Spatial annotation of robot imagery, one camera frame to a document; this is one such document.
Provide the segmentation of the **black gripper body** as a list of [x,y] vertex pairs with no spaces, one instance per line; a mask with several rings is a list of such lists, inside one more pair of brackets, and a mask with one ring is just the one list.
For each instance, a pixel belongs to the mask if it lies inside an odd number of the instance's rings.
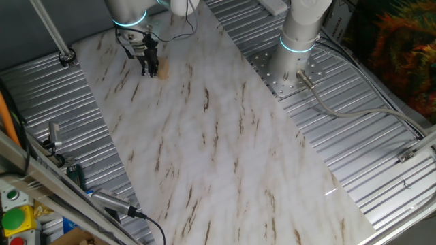
[[134,46],[135,56],[146,63],[158,63],[157,48],[147,48],[146,46]]

